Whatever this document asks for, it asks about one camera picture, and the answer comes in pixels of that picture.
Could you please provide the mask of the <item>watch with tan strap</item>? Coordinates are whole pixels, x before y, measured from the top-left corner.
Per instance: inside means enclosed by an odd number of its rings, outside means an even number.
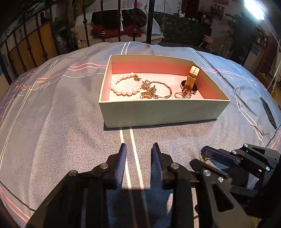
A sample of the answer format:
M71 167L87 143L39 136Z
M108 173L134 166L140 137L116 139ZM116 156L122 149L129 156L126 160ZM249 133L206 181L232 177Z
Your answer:
M181 82L182 91L185 90L185 89L190 91L190 92L196 92L197 91L196 80L197 80L197 76L199 74L199 71L200 71L199 67L197 67L195 65L192 65L192 67L191 67L191 69L188 73L187 79L183 80Z

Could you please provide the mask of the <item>gold chain jewelry tangle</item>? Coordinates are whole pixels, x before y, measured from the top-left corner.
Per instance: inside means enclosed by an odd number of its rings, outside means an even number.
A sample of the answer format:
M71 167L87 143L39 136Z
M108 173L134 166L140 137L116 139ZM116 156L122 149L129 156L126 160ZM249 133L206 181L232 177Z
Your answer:
M172 96L172 89L163 82L143 80L136 74L133 76L133 79L139 83L140 90L143 90L140 94L140 99L168 99ZM156 84L164 85L168 89L169 94L166 96L157 95Z

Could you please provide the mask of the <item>black smartphone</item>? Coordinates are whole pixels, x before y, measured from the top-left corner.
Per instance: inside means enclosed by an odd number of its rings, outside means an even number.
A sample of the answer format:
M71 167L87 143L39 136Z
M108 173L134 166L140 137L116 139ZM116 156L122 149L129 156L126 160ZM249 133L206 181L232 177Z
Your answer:
M273 118L272 112L271 112L268 104L265 102L265 100L262 97L260 97L260 100L262 102L262 105L263 105L263 108L264 108L264 110L266 112L266 115L267 115L267 117L269 119L269 122L271 123L271 125L273 126L274 129L277 129L277 126L276 126L276 123L275 123L275 119Z

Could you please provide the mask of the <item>blue plaid bed sheet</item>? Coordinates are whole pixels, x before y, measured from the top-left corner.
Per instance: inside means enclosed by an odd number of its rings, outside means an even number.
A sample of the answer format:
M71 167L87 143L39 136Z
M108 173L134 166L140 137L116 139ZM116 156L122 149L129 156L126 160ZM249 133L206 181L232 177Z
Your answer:
M217 120L107 130L98 104L113 54L151 54L194 61L230 103ZM260 100L268 104L274 129ZM232 150L245 143L280 150L280 109L245 68L193 48L137 42L101 43L52 58L22 74L1 99L1 201L19 227L70 170L86 172L122 143L128 155L122 187L108 192L111 227L167 227L172 192L161 189L151 147L189 167L203 146Z

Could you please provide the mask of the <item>open pink-lined gift box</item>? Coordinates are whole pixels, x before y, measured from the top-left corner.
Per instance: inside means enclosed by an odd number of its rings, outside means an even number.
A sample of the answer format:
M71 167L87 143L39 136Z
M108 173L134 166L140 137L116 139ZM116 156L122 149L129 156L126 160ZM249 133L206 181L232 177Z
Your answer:
M181 82L195 65L200 68L197 91L181 89ZM159 81L172 89L168 99L140 99L139 83ZM164 85L156 84L159 96L169 94ZM99 105L107 128L168 125L215 120L230 103L215 81L191 60L145 54L111 55L100 91Z

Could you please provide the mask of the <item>pink small stool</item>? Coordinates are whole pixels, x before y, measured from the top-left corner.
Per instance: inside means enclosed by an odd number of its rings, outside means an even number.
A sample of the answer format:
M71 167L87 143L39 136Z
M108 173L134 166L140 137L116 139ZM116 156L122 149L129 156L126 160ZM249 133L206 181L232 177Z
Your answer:
M206 43L207 44L207 48L210 50L210 53L212 53L212 46L213 46L213 43L214 43L214 40L213 38L207 36L207 35L203 35L203 42L199 45L199 48L204 44Z

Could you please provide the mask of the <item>green floral sofa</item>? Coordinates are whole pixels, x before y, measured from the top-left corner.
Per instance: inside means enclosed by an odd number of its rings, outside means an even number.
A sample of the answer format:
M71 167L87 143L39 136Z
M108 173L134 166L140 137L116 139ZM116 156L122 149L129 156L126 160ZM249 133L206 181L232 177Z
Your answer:
M162 28L161 43L167 45L199 46L204 35L210 36L212 32L208 25L171 14L155 12L154 19Z

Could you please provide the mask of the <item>white gooseneck desk lamp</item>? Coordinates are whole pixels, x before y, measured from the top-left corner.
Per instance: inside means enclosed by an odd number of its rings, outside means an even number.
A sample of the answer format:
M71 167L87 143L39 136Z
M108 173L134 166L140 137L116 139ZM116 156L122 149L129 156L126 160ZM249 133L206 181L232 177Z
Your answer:
M277 41L277 58L276 58L277 66L274 68L273 78L267 87L267 90L269 90L271 85L273 85L273 87L275 86L276 80L277 80L277 75L280 71L280 40L277 39L276 35L274 34L273 28L271 28L267 24L267 22L265 20L266 15L265 15L264 9L263 9L262 5L259 3L259 1L244 0L244 6L252 14L252 16L255 17L255 19L263 20L265 22L267 28L270 30L270 33L273 35L273 37Z

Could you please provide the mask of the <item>hanging wicker swing chair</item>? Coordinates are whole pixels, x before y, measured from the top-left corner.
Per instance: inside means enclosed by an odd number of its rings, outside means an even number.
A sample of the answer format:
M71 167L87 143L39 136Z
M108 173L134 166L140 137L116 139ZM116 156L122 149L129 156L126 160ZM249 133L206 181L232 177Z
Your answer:
M148 27L148 11L144 9L123 9L118 17L116 9L94 11L80 15L71 29L79 48L92 46L101 42L145 43Z

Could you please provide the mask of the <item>black metal bed headboard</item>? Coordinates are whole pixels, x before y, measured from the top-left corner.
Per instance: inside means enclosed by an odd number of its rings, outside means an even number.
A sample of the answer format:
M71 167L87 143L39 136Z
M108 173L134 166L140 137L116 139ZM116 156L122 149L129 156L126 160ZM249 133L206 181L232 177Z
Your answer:
M13 12L15 20L1 33L1 69L8 83L20 74L36 68L50 58L77 49L78 41L71 29L78 16L84 17L92 1L25 1L21 9ZM108 10L105 2L99 2L95 11ZM117 1L110 9L116 9L118 17L123 9L148 11L148 27L145 43L153 38L154 1L142 5L140 1Z

